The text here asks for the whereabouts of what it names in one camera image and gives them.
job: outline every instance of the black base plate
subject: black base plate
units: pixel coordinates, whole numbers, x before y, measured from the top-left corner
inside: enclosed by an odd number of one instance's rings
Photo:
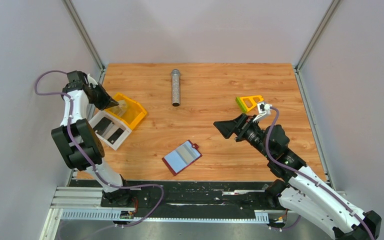
[[[254,219],[254,210],[284,210],[272,208],[266,202],[266,193],[261,191],[271,182],[209,182],[209,181],[127,181],[128,186],[158,184],[164,188],[164,198],[152,213],[154,218],[198,219]],[[100,187],[94,180],[73,180],[70,187]],[[258,190],[244,194],[226,195],[235,190]],[[132,198],[138,200],[135,217],[144,217],[158,202],[161,190],[143,187],[131,190]],[[125,207],[134,207],[132,202]],[[120,207],[102,198],[102,207]]]

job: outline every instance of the wood grain surface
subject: wood grain surface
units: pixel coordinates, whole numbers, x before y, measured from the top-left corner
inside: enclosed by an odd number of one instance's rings
[[[171,77],[179,69],[180,106],[171,102]],[[104,145],[109,165],[128,180],[274,181],[268,161],[246,141],[224,139],[214,121],[241,114],[235,97],[262,95],[280,110],[278,123],[289,147],[325,180],[306,111],[290,64],[174,63],[110,64],[104,88],[138,101],[148,115],[115,151]],[[249,115],[256,114],[253,109]],[[274,116],[259,123],[269,126]],[[162,161],[187,140],[203,157],[173,176]],[[79,172],[78,179],[91,178]]]

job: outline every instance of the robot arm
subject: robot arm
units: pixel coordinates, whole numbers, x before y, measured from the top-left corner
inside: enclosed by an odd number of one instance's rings
[[[110,202],[116,201],[121,206],[127,205],[130,201],[128,190],[109,186],[97,176],[96,172],[99,172],[102,179],[105,179],[109,184],[125,185],[122,176],[105,162],[104,148],[86,119],[88,104],[93,104],[96,108],[104,110],[117,106],[119,103],[112,99],[102,85],[90,75],[81,71],[72,71],[67,73],[67,77],[69,82],[62,91],[71,96],[71,99],[63,96],[65,101],[64,117],[60,127],[51,131],[52,138],[67,167],[91,174],[102,185],[102,194],[105,198]],[[72,136],[82,151],[92,160],[94,167],[86,160],[70,138],[68,134],[69,119],[71,119]]]
[[[281,125],[274,125],[267,137],[270,127],[262,130],[258,123],[270,115],[272,106],[260,102],[257,107],[258,115],[243,113],[234,120],[216,121],[214,126],[224,138],[235,134],[236,142],[247,141],[268,159],[270,171],[283,180],[276,180],[266,190],[270,195],[269,203],[297,212],[336,240],[371,239],[360,218],[377,239],[381,217],[374,211],[364,212],[351,204],[318,178],[305,161],[288,148],[290,140]]]

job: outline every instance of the white wall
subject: white wall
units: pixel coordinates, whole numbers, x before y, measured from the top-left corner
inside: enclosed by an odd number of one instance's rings
[[[302,74],[333,181],[384,240],[384,1],[342,1]]]
[[[73,2],[105,64],[296,64],[331,0]]]
[[[57,185],[69,169],[51,138],[64,104],[36,96],[35,79],[53,69],[98,69],[60,0],[0,0],[0,240],[38,239]],[[60,91],[54,73],[42,91]]]

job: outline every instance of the yellow crate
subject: yellow crate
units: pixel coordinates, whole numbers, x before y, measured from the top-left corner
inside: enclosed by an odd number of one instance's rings
[[[117,92],[112,98],[117,102],[122,100],[125,101],[127,104],[125,112],[121,116],[118,115],[117,113],[122,112],[119,106],[105,109],[105,111],[115,118],[123,121],[131,130],[135,129],[142,119],[144,119],[144,117],[148,114],[139,102],[128,98],[120,92]]]

